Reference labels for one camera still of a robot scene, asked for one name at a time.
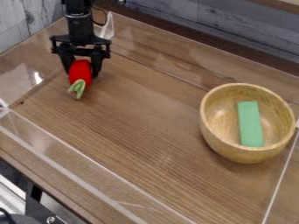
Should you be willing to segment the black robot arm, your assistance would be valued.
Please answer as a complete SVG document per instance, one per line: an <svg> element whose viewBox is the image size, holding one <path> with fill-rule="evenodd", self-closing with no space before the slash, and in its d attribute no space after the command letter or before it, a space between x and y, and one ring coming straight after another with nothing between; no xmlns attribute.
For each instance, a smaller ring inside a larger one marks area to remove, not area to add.
<svg viewBox="0 0 299 224"><path fill-rule="evenodd" d="M60 56L67 73L78 56L90 57L91 77L98 78L103 60L111 58L112 41L95 34L94 0L62 0L62 4L66 6L68 33L49 37L51 52Z"/></svg>

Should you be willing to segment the black gripper body bar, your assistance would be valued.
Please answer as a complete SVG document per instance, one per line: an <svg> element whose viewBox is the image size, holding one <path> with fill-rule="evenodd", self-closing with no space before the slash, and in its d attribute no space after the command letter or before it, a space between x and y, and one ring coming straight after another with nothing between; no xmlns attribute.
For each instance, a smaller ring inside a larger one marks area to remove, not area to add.
<svg viewBox="0 0 299 224"><path fill-rule="evenodd" d="M51 36L51 52L59 55L71 54L91 58L110 59L112 41L98 36L92 36L84 45L78 45L71 41L68 35Z"/></svg>

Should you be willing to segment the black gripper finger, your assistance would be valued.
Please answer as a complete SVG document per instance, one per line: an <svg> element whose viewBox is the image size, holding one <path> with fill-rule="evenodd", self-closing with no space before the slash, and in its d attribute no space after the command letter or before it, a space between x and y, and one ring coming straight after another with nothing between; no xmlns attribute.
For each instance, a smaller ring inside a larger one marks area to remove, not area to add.
<svg viewBox="0 0 299 224"><path fill-rule="evenodd" d="M103 64L103 53L95 52L91 55L91 69L92 69L92 78L96 79L99 77L99 72L102 70L102 64Z"/></svg>
<svg viewBox="0 0 299 224"><path fill-rule="evenodd" d="M62 61L66 73L68 73L71 70L71 65L74 61L76 60L75 56L71 52L60 52L59 55L60 55L60 61Z"/></svg>

